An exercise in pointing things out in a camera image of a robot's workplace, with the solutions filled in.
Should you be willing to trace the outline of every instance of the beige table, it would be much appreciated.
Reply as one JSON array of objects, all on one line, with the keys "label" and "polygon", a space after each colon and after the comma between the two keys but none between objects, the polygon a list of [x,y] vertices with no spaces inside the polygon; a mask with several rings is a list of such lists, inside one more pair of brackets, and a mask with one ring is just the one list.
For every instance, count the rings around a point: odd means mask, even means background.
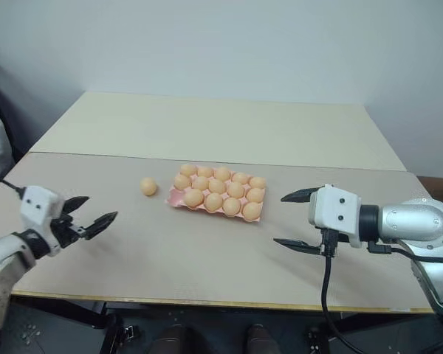
[{"label": "beige table", "polygon": [[[318,244],[320,236],[307,223],[307,205],[283,204],[280,197],[299,188],[325,183],[351,190],[370,204],[427,195],[415,176],[403,171],[402,164],[361,107],[200,101],[203,102],[142,95],[85,94],[76,102],[8,178],[19,185],[39,184],[68,197],[90,195],[92,199],[76,213],[77,222],[83,225],[105,212],[118,210],[120,214],[114,224],[94,240],[82,240],[54,258],[40,260],[17,284],[15,294],[320,310],[324,260],[293,252],[272,241],[274,237],[286,237]],[[258,144],[264,154],[251,152],[240,158],[246,160],[242,162],[256,164],[226,164],[234,170],[267,178],[266,203],[260,223],[174,209],[164,203],[171,179],[183,163],[174,161],[178,156],[203,160],[213,154],[216,158],[208,160],[240,162],[236,161],[239,154],[235,148],[207,152],[190,144],[181,148],[171,145],[179,135],[167,129],[169,118],[163,123],[156,118],[164,116],[160,111],[165,105],[167,112],[175,117],[182,110],[179,105],[188,105],[187,102],[190,108],[186,107],[183,120],[188,126],[204,116],[201,112],[208,114],[210,104],[213,104],[213,115],[224,107],[225,113],[230,112],[228,120],[232,121],[243,117],[243,112],[257,110],[262,115],[258,105],[285,108],[285,111],[282,108],[274,111],[283,112],[287,120],[290,119],[289,124],[280,124],[288,128],[289,140],[283,145]],[[279,125],[274,123],[282,120],[283,114],[270,121],[264,116],[258,121],[258,131],[265,136],[272,131],[278,136],[281,131],[276,130]],[[113,140],[110,139],[112,119],[116,132]],[[327,136],[336,145],[328,139],[321,141],[325,126],[332,126],[330,123],[336,119],[343,120],[341,124],[335,123],[337,131],[327,130]],[[250,124],[245,123],[244,128],[252,124],[254,119]],[[210,123],[198,127],[197,131],[210,130],[213,126]],[[302,131],[304,126],[310,130],[305,136],[314,137],[307,139],[308,144],[302,139],[294,141],[297,134],[293,131]],[[347,137],[344,144],[337,139],[340,126],[345,129],[340,133]],[[150,142],[138,140],[144,127],[153,128],[152,135],[142,133]],[[244,146],[237,139],[234,141],[236,147]],[[243,141],[254,142],[256,136]],[[170,147],[162,153],[164,143]],[[217,165],[215,162],[204,164]],[[299,164],[321,167],[296,166]],[[328,164],[348,168],[325,168]],[[153,198],[142,196],[138,189],[143,176],[153,176],[160,185],[159,193]],[[0,235],[22,229],[18,205],[15,193],[0,186]],[[329,304],[333,310],[431,312],[408,260],[397,255],[372,255],[365,249],[341,245],[334,260],[330,289]]]},{"label": "beige table", "polygon": [[31,151],[405,171],[360,105],[86,92]]},{"label": "beige table", "polygon": [[[404,172],[228,164],[268,180],[259,223],[246,223],[164,203],[183,162],[116,156],[31,153],[11,172],[11,182],[39,184],[64,195],[90,195],[78,222],[89,224],[114,210],[114,224],[92,241],[78,242],[39,261],[15,294],[113,301],[320,309],[324,259],[278,245],[274,237],[318,244],[307,205],[280,197],[299,187],[331,182],[384,204],[426,195]],[[146,198],[142,176],[160,191]],[[0,186],[0,235],[21,229],[15,193]],[[372,255],[341,245],[334,260],[329,304],[336,310],[429,311],[410,263],[397,255]]]}]

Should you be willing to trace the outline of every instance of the pink egg tray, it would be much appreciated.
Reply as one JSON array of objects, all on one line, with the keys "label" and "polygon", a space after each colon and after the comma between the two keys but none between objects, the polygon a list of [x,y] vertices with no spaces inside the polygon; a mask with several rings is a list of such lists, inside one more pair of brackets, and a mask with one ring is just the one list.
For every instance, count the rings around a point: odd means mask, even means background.
[{"label": "pink egg tray", "polygon": [[[197,175],[197,173],[198,172],[195,172],[194,174],[192,174],[192,175],[190,175],[190,186],[189,187],[186,187],[186,188],[184,188],[183,190],[178,190],[177,188],[175,188],[175,186],[174,185],[172,185],[171,186],[171,189],[169,190],[169,198],[166,200],[166,202],[169,204],[169,205],[171,205],[171,206],[173,206],[173,207],[176,207],[176,208],[178,208],[178,207],[186,207],[186,208],[188,208],[188,209],[191,209],[191,210],[198,210],[198,209],[200,209],[200,210],[204,210],[204,211],[206,211],[206,212],[208,212],[208,213],[210,213],[210,214],[223,214],[223,215],[226,215],[226,216],[229,216],[229,217],[235,217],[235,218],[242,218],[242,219],[244,219],[245,221],[247,221],[247,222],[253,222],[253,221],[260,221],[260,219],[261,219],[261,212],[259,213],[259,216],[257,217],[257,218],[255,218],[255,219],[253,219],[253,220],[248,220],[246,217],[244,217],[244,215],[243,215],[243,208],[244,208],[244,206],[247,204],[247,203],[249,203],[250,201],[248,201],[248,199],[247,199],[247,197],[246,197],[246,195],[247,195],[247,193],[252,189],[252,187],[251,187],[251,185],[250,185],[250,180],[251,180],[251,178],[253,177],[253,176],[250,176],[250,175],[247,175],[247,177],[248,177],[248,182],[246,183],[246,184],[242,184],[242,186],[243,186],[243,188],[244,188],[244,194],[243,194],[243,196],[241,197],[241,198],[238,198],[238,200],[240,200],[240,202],[241,202],[241,208],[240,208],[240,210],[239,210],[239,212],[237,213],[237,214],[235,214],[235,215],[227,215],[227,213],[225,213],[224,212],[224,210],[223,210],[223,207],[220,207],[220,208],[218,208],[218,209],[215,209],[214,211],[210,211],[210,210],[208,210],[207,209],[207,207],[205,206],[205,203],[204,202],[202,202],[200,205],[198,205],[198,206],[195,206],[195,207],[190,207],[190,206],[188,206],[185,202],[184,202],[184,195],[185,195],[185,193],[186,192],[188,192],[191,188],[192,188],[192,183],[194,182],[194,180],[198,177],[198,175]],[[226,190],[228,191],[228,187],[230,186],[230,184],[232,184],[233,183],[233,181],[232,181],[232,178],[233,178],[233,176],[236,174],[236,171],[230,171],[230,179],[228,179],[228,180],[226,180],[226,181],[224,181],[224,183],[225,183],[225,185],[226,185]],[[211,177],[208,177],[208,180],[210,181],[210,180],[212,180],[212,179],[215,179],[215,177],[214,176],[211,176]],[[263,200],[261,200],[261,202],[259,203],[260,204],[260,207],[261,207],[261,211],[262,211],[262,206],[263,206],[263,203],[264,203],[264,193],[265,193],[265,190],[266,190],[266,187],[264,186],[263,188],[261,188],[262,189],[262,191],[263,191]],[[225,193],[223,193],[223,194],[221,194],[221,196],[222,196],[222,198],[223,198],[223,201],[225,201],[227,198],[229,198],[230,196],[228,195],[228,192],[225,192]],[[209,195],[209,194],[211,194],[212,192],[207,188],[207,189],[205,189],[205,190],[202,190],[202,192],[203,192],[203,194],[204,194],[204,199]]]}]

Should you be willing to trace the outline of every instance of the floor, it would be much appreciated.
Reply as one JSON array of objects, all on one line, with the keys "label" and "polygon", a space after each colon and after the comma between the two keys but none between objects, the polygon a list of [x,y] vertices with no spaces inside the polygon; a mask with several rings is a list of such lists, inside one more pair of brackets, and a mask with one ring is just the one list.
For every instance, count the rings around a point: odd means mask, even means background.
[{"label": "floor", "polygon": [[[82,303],[88,308],[95,303]],[[120,349],[119,354],[146,353],[152,339],[176,323],[200,332],[215,354],[242,354],[244,334],[253,323],[262,323],[278,341],[283,354],[311,353],[306,331],[323,321],[319,313],[198,307],[124,306],[113,309],[126,325],[137,325],[143,335]],[[95,330],[48,313],[11,305],[0,354],[99,353],[104,330]],[[425,316],[389,327],[347,335],[366,353],[406,354],[443,339],[443,329],[434,316]],[[335,353],[350,353],[338,340],[330,343]]]}]

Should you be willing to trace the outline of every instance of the brown egg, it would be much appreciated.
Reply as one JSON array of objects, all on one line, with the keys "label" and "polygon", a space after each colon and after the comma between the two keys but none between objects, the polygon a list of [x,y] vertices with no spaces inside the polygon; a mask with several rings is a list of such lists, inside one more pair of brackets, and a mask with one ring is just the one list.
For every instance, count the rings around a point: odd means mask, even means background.
[{"label": "brown egg", "polygon": [[199,169],[197,170],[197,175],[198,176],[204,176],[204,177],[211,177],[213,176],[213,168],[212,167],[199,167]]},{"label": "brown egg", "polygon": [[208,182],[208,189],[211,192],[223,194],[227,191],[227,186],[225,185],[224,182],[220,181],[219,179],[211,179]]},{"label": "brown egg", "polygon": [[177,175],[176,178],[174,179],[174,186],[178,190],[183,190],[187,187],[190,187],[190,183],[191,183],[190,178],[181,174]]},{"label": "brown egg", "polygon": [[233,182],[239,182],[239,183],[241,183],[241,184],[246,184],[246,183],[248,183],[248,179],[249,179],[250,177],[246,174],[246,173],[243,173],[243,172],[237,172],[237,173],[235,173],[234,175],[233,175],[233,177],[231,178],[231,180],[233,181]]},{"label": "brown egg", "polygon": [[244,188],[239,182],[233,182],[228,186],[228,195],[234,198],[243,198]]},{"label": "brown egg", "polygon": [[239,213],[241,202],[236,198],[227,198],[223,202],[223,211],[226,216],[235,216]]},{"label": "brown egg", "polygon": [[180,173],[187,177],[195,175],[197,173],[197,166],[194,166],[192,164],[183,164],[180,167]]},{"label": "brown egg", "polygon": [[261,203],[264,198],[264,191],[260,190],[259,188],[251,188],[248,190],[248,193],[246,193],[246,199],[248,201],[254,201],[256,203]]},{"label": "brown egg", "polygon": [[242,214],[246,220],[255,220],[261,214],[261,205],[251,201],[244,206]]},{"label": "brown egg", "polygon": [[208,188],[208,178],[204,176],[195,178],[192,182],[192,188],[206,190]]},{"label": "brown egg", "polygon": [[250,179],[250,186],[263,189],[266,186],[266,179],[262,177],[252,177]]},{"label": "brown egg", "polygon": [[220,181],[228,181],[231,177],[231,172],[228,170],[228,167],[219,167],[215,170],[215,173],[213,174],[216,179],[219,179]]},{"label": "brown egg", "polygon": [[184,203],[195,208],[204,202],[204,193],[201,190],[188,190],[184,194]]},{"label": "brown egg", "polygon": [[151,177],[143,178],[140,182],[140,189],[146,196],[153,195],[157,191],[156,181]]},{"label": "brown egg", "polygon": [[218,193],[211,193],[205,197],[205,208],[209,212],[214,212],[218,208],[221,208],[223,204],[223,198]]}]

